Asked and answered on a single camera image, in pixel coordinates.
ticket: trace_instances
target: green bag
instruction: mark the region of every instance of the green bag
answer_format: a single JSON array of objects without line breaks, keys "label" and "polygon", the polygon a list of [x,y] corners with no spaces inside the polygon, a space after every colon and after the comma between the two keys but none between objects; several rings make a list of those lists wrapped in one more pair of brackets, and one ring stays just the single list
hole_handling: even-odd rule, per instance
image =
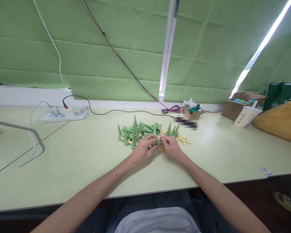
[{"label": "green bag", "polygon": [[277,107],[291,101],[291,83],[270,83],[266,93],[267,99],[263,104],[263,111]]}]

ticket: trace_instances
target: straw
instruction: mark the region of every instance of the straw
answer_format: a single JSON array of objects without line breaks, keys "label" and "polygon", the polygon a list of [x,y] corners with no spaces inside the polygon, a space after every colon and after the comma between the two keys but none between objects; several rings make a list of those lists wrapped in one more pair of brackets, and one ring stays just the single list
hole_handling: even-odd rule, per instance
[{"label": "straw", "polygon": [[258,103],[258,101],[256,100],[256,101],[253,103],[253,105],[252,105],[251,108],[255,108],[257,103]]}]

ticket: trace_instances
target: paper cup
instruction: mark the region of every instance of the paper cup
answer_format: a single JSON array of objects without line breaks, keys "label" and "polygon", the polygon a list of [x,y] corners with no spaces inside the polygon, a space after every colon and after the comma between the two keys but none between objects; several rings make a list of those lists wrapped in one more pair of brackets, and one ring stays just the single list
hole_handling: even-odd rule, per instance
[{"label": "paper cup", "polygon": [[244,106],[239,116],[236,118],[234,125],[239,128],[244,128],[247,124],[252,121],[262,110],[258,108],[252,108],[250,106]]}]

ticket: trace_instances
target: yellow cushion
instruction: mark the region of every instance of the yellow cushion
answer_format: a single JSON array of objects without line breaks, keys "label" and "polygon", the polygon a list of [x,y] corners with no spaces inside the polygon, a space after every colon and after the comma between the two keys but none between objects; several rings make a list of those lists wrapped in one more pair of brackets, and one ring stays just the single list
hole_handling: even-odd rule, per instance
[{"label": "yellow cushion", "polygon": [[291,102],[263,112],[253,124],[261,130],[291,141]]}]

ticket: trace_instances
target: light green desk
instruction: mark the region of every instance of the light green desk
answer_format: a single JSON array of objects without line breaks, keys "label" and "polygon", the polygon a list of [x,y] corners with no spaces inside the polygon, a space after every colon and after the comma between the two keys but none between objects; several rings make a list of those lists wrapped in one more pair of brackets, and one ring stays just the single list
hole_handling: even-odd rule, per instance
[{"label": "light green desk", "polygon": [[[149,111],[160,114],[159,110]],[[268,168],[275,175],[291,173],[291,142],[253,127],[234,129],[232,121],[220,114],[206,113],[202,117],[197,130],[179,128],[192,142],[180,147],[221,182],[264,179],[267,176],[261,168]],[[136,113],[136,118],[138,122],[163,124],[164,131],[170,121],[176,125],[172,118],[148,113]],[[85,120],[66,124],[44,140],[46,151],[38,159],[18,168],[18,163],[25,162],[27,154],[31,154],[29,151],[0,172],[0,211],[66,202],[131,153],[130,147],[117,140],[117,124],[129,127],[133,120],[133,113],[90,113]],[[151,161],[127,174],[108,198],[192,187],[197,184],[190,175],[157,151]]]},{"label": "light green desk", "polygon": [[[29,126],[29,114],[33,110],[33,107],[0,107],[0,121]],[[42,113],[43,108],[37,108],[32,114],[31,127],[35,129],[41,139],[43,140],[57,129],[62,127],[66,122],[57,122],[52,124],[43,124],[39,119],[46,115],[47,112]],[[33,147],[31,138],[27,131],[11,128],[7,126],[1,126],[3,134],[0,135],[0,171],[6,166],[11,164],[17,158],[22,156],[28,150]],[[24,159],[29,159],[32,155],[32,151],[24,156]]]}]

